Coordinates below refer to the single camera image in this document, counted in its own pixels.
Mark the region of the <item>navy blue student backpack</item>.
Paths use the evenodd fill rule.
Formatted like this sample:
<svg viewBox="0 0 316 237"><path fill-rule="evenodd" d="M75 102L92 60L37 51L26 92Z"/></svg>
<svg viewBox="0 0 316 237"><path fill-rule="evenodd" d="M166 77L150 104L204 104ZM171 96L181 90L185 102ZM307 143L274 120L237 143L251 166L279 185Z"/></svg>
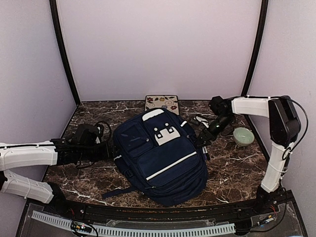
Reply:
<svg viewBox="0 0 316 237"><path fill-rule="evenodd" d="M206 187L207 165L196 133L186 120L155 108L127 120L113 132L114 162L131 183L102 194L110 198L139 190L164 206L182 204Z"/></svg>

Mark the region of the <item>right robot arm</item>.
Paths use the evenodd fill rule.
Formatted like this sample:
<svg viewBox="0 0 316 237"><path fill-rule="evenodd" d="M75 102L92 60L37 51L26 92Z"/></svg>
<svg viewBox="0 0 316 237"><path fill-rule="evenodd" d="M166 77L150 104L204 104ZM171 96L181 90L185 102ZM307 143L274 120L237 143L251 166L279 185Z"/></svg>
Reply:
<svg viewBox="0 0 316 237"><path fill-rule="evenodd" d="M290 154L302 141L299 138L301 122L295 109L299 103L287 95L260 97L242 96L223 99L213 97L209 107L217 116L211 123L205 125L197 137L197 147L207 146L224 131L233 120L234 115L253 115L269 119L270 139L272 150L265 172L265 176L258 188L258 199L253 201L252 210L256 214L263 214L271 206L271 199L267 196L280 187L285 166Z"/></svg>

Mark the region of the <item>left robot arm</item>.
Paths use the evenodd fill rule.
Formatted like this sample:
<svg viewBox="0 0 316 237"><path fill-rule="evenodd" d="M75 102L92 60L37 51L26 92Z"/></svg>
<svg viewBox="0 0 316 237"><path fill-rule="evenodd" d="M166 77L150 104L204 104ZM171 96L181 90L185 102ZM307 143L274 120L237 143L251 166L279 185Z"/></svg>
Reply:
<svg viewBox="0 0 316 237"><path fill-rule="evenodd" d="M80 161L98 162L114 159L114 146L108 142L72 144L66 139L52 139L32 144L0 145L0 192L34 199L50 207L59 215L66 215L70 205L64 193L54 183L40 182L12 172L27 166L62 166Z"/></svg>

